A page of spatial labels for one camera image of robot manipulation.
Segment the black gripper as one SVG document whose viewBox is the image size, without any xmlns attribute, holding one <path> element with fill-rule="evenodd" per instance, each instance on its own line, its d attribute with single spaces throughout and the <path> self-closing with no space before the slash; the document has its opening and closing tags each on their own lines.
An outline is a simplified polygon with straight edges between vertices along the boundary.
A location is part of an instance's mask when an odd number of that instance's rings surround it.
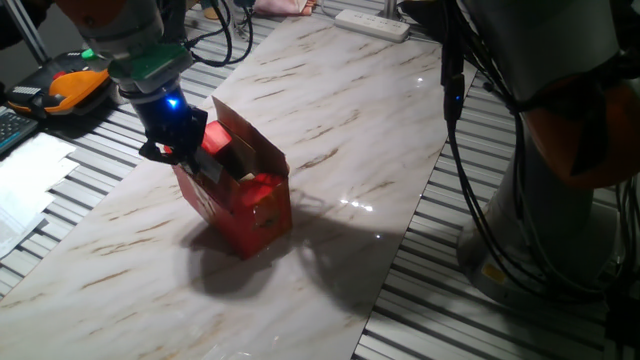
<svg viewBox="0 0 640 360">
<path fill-rule="evenodd" d="M 197 175 L 201 170 L 198 147 L 204 137 L 207 113 L 192 107 L 181 89 L 132 93 L 130 102 L 147 138 L 139 154 L 169 165 L 175 164 L 174 155 L 187 155 L 183 167 L 191 175 Z M 158 145 L 167 147 L 169 153 L 162 152 Z"/>
</svg>

